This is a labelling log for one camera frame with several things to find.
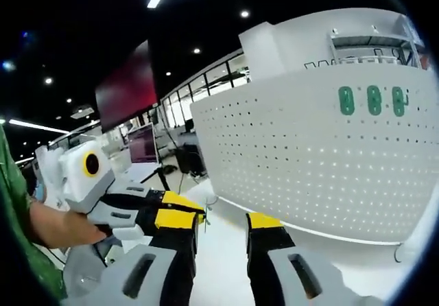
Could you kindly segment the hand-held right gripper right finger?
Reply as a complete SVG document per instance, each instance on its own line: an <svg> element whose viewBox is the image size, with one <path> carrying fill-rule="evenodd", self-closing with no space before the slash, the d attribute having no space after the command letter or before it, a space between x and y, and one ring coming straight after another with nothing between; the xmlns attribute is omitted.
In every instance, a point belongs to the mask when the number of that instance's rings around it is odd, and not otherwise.
<svg viewBox="0 0 439 306"><path fill-rule="evenodd" d="M297 246L281 221L247 213L247 274L256 305L345 305L341 272Z"/></svg>

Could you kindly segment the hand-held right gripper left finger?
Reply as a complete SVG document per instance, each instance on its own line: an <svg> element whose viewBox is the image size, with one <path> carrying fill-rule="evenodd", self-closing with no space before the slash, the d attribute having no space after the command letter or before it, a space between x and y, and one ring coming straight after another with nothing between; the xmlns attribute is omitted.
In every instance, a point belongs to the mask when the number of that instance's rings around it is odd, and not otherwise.
<svg viewBox="0 0 439 306"><path fill-rule="evenodd" d="M157 232L103 273L109 305L188 305L196 274L199 214L157 209Z"/></svg>

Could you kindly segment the person's left hand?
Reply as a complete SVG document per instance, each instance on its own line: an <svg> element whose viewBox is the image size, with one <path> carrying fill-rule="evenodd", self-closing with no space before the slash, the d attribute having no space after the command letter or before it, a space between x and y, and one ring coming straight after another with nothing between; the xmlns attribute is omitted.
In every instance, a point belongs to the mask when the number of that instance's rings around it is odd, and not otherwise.
<svg viewBox="0 0 439 306"><path fill-rule="evenodd" d="M95 244L106 238L106 234L81 213L55 210L50 220L47 241L55 248Z"/></svg>

